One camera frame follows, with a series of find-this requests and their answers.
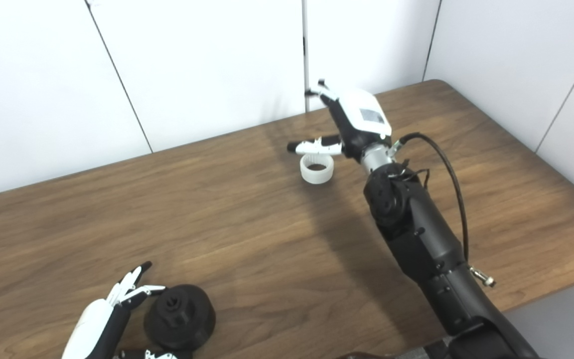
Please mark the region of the white and black right hand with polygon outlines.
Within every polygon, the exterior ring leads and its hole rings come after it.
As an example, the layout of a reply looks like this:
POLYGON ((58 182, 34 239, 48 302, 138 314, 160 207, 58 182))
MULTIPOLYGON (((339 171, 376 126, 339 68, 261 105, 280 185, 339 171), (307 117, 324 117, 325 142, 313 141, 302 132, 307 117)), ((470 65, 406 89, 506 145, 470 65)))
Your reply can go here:
POLYGON ((371 146, 392 147, 392 127, 373 94, 357 88, 333 91, 323 79, 304 94, 307 97, 315 96, 323 102, 338 134, 289 142, 287 152, 298 155, 344 155, 360 162, 371 146))

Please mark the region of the white and black left hand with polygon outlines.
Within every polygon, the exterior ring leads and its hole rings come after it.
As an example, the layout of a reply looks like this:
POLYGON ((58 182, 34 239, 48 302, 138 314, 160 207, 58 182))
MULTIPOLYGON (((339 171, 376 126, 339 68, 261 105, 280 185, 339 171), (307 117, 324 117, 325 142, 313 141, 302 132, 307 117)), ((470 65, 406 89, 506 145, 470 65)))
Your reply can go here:
POLYGON ((142 263, 114 284, 109 295, 91 302, 82 312, 62 353, 64 359, 191 359, 192 352, 173 350, 118 350, 132 311, 151 296, 161 295, 161 285, 139 286, 152 266, 142 263))

